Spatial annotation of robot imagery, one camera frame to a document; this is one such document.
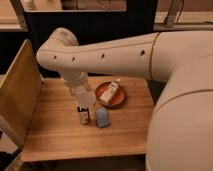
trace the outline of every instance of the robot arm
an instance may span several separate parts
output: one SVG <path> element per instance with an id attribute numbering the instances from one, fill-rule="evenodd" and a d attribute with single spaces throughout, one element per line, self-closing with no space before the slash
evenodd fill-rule
<path id="1" fill-rule="evenodd" d="M 155 107 L 147 141 L 147 170 L 213 169 L 213 33 L 184 31 L 78 46 L 57 29 L 37 53 L 40 65 L 69 85 L 85 72 L 167 82 Z"/>

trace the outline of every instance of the wooden panel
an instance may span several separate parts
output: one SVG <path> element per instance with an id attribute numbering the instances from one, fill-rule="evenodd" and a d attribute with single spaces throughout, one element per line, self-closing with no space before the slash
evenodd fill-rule
<path id="1" fill-rule="evenodd" d="M 117 77 L 90 77 L 92 88 Z M 61 79 L 45 79 L 22 152 L 24 162 L 144 154 L 153 102 L 146 81 L 120 77 L 127 94 L 120 109 L 108 110 L 111 126 L 83 126 L 77 103 Z"/>
<path id="2" fill-rule="evenodd" d="M 0 83 L 0 127 L 22 146 L 41 88 L 29 41 L 25 41 Z"/>
<path id="3" fill-rule="evenodd" d="M 0 0 L 0 24 L 16 23 L 18 19 L 9 0 Z"/>

